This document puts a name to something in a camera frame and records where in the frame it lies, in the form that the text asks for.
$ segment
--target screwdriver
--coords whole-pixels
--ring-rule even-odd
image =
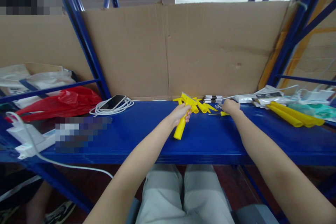
[[[220,116],[229,116],[230,114],[228,114],[228,113],[225,113],[225,112],[223,112],[223,111],[221,111],[220,113],[217,113],[217,114],[208,114],[208,116],[217,116],[217,115],[220,115]]]

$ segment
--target floor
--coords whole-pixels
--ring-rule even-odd
[[[94,165],[92,167],[104,169],[114,175],[120,165]],[[262,203],[241,167],[238,167],[237,169],[234,169],[231,166],[222,165],[214,167],[220,184],[224,188],[233,210],[250,204]],[[255,166],[247,166],[246,168],[258,185],[260,191],[263,193],[264,197],[267,199],[273,212],[276,214],[279,213],[280,207],[264,183],[258,169]],[[178,169],[183,175],[186,166],[178,166]],[[315,185],[320,183],[332,173],[336,172],[335,167],[300,167],[300,169]],[[73,169],[65,172],[65,176],[94,203],[97,202],[105,187],[110,182],[110,178],[106,174],[87,170]],[[139,200],[141,200],[142,196],[142,187],[143,184],[140,186],[136,194],[136,198]],[[54,190],[48,204],[47,212],[52,212],[65,200],[66,199],[61,194]],[[85,218],[86,213],[76,207],[65,223],[79,224],[83,223]],[[7,223],[24,224],[25,208],[21,207]]]

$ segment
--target human hand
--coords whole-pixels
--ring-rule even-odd
[[[191,115],[191,107],[190,105],[185,106],[185,104],[178,105],[170,114],[167,116],[169,121],[171,122],[173,127],[176,127],[180,119],[187,113],[187,116],[185,117],[186,123],[189,122],[189,118]]]
[[[222,110],[230,115],[240,111],[240,103],[226,99],[223,103]]]

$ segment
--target plastic bag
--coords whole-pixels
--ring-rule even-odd
[[[30,75],[24,64],[12,65],[0,68],[0,87],[7,88],[10,95],[29,92],[29,89],[20,83],[20,80],[26,80],[37,90],[54,88],[76,83],[71,78],[72,72],[64,69],[60,72],[43,72]],[[57,96],[59,91],[47,93],[48,96]],[[37,101],[41,100],[38,96],[32,96],[15,100],[14,104],[23,109]]]
[[[21,118],[24,121],[44,120],[52,117],[73,117],[88,113],[101,100],[91,89],[77,86],[61,90],[58,96],[46,97],[16,113],[22,115],[23,113],[34,112],[22,116]]]

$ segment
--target yellow plastic part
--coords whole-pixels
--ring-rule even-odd
[[[277,103],[275,101],[271,101],[271,106],[276,107],[277,109],[280,109],[281,111],[289,114],[290,116],[295,117],[296,119],[298,119],[299,121],[303,122],[303,124],[307,127],[313,127],[315,125],[315,121],[314,119],[306,114],[303,114],[299,111],[296,111],[294,109],[288,108],[280,103]]]
[[[208,108],[209,108],[209,109],[211,109],[211,110],[213,110],[213,111],[217,111],[217,112],[218,112],[218,110],[217,110],[217,109],[215,109],[214,107],[212,107],[210,104],[206,103],[206,105],[208,106]]]
[[[287,114],[286,112],[278,109],[277,107],[274,107],[273,105],[266,105],[270,110],[272,110],[274,113],[279,115],[282,119],[284,119],[286,122],[292,124],[294,127],[298,128],[303,126],[303,122],[299,121],[295,117]]]
[[[177,102],[178,101],[178,104],[181,105],[182,104],[182,97],[180,98],[176,98],[173,100],[173,102]]]
[[[202,99],[197,99],[197,97],[193,97],[193,99],[196,100],[197,106],[202,111],[202,113],[206,113],[207,109],[203,106],[202,103],[200,103],[200,100],[202,100]]]
[[[191,105],[191,111],[193,111],[195,114],[197,114],[199,112],[196,105]]]
[[[230,114],[228,114],[228,113],[226,113],[224,111],[221,111],[220,114],[221,114],[220,116],[226,116],[226,115],[229,116],[230,115]]]
[[[180,119],[180,122],[178,123],[178,126],[176,127],[175,133],[174,133],[174,138],[177,140],[181,140],[182,134],[184,131],[184,127],[186,126],[186,115]]]
[[[207,104],[203,103],[203,106],[206,108],[207,112],[211,114],[211,111],[210,111],[209,107],[207,106]]]
[[[185,93],[182,92],[181,98],[184,101],[185,106],[190,105],[191,108],[193,106],[196,106],[196,101],[194,101],[193,99],[191,99],[190,97],[188,97]],[[186,126],[186,116],[187,116],[188,112],[180,119],[180,122],[178,123],[178,126],[176,127],[175,133],[174,133],[174,138],[177,140],[181,140],[182,138],[182,134],[184,131],[184,127]]]
[[[314,120],[314,124],[316,124],[317,126],[322,126],[324,124],[324,120],[321,119],[321,118],[316,118],[316,117],[313,117],[313,116],[310,116],[311,118],[313,118]]]
[[[191,99],[191,98],[190,98],[189,96],[187,96],[185,93],[182,93],[181,97],[182,97],[182,99],[183,99],[183,101],[184,101],[184,103],[185,103],[186,105],[190,105],[190,106],[191,106],[191,111],[192,111],[193,113],[197,114],[197,113],[198,113],[198,108],[197,108],[197,106],[196,106],[196,105],[197,105],[197,101]]]

